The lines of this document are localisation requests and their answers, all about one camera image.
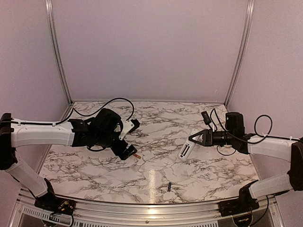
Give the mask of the white remote control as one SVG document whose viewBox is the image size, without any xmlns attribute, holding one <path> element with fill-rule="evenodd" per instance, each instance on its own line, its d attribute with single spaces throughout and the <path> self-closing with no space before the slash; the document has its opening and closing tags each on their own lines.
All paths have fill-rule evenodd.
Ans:
<svg viewBox="0 0 303 227">
<path fill-rule="evenodd" d="M 192 142 L 189 140 L 189 137 L 198 133 L 199 130 L 197 129 L 192 129 L 192 131 L 190 132 L 190 134 L 188 135 L 185 143 L 183 144 L 181 150 L 179 151 L 177 157 L 179 160 L 181 161 L 186 161 L 189 157 L 189 155 L 191 154 L 191 152 L 193 151 L 196 143 Z"/>
</svg>

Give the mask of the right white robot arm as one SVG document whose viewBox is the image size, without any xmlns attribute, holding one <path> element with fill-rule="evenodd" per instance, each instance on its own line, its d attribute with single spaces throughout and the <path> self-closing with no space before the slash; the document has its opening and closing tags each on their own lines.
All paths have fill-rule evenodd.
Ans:
<svg viewBox="0 0 303 227">
<path fill-rule="evenodd" d="M 303 189 L 303 140 L 268 133 L 246 133 L 243 115 L 239 112 L 226 113 L 222 131 L 202 130 L 190 135 L 188 140 L 204 147 L 230 145 L 242 154 L 264 155 L 290 163 L 290 170 L 286 173 L 243 186 L 234 204 L 239 212 L 246 211 L 259 197 Z"/>
</svg>

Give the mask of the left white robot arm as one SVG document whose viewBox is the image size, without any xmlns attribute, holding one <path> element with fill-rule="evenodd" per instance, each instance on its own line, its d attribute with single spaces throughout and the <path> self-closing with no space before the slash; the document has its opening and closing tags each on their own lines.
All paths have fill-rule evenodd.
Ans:
<svg viewBox="0 0 303 227">
<path fill-rule="evenodd" d="M 121 160 L 137 152 L 125 136 L 140 126 L 137 119 L 122 120 L 110 109 L 102 109 L 95 117 L 68 119 L 64 122 L 29 122 L 13 119 L 10 113 L 0 120 L 0 168 L 27 187 L 49 210 L 56 210 L 60 200 L 52 186 L 16 155 L 16 149 L 31 145 L 109 148 Z"/>
</svg>

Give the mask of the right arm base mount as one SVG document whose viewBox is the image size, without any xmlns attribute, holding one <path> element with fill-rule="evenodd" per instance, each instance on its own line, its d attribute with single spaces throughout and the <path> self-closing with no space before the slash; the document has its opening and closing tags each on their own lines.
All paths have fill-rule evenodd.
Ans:
<svg viewBox="0 0 303 227">
<path fill-rule="evenodd" d="M 219 212 L 222 217 L 251 212 L 259 208 L 258 200 L 252 198 L 250 194 L 249 188 L 251 185 L 252 183 L 249 183 L 240 188 L 238 198 L 218 203 Z"/>
</svg>

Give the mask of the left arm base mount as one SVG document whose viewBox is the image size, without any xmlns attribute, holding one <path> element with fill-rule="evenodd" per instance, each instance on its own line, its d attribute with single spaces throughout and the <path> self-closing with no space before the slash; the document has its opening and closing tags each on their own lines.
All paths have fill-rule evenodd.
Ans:
<svg viewBox="0 0 303 227">
<path fill-rule="evenodd" d="M 72 215 L 76 202 L 71 199 L 57 197 L 51 183 L 46 178 L 44 180 L 47 185 L 47 193 L 40 197 L 35 197 L 35 206 L 53 213 Z"/>
</svg>

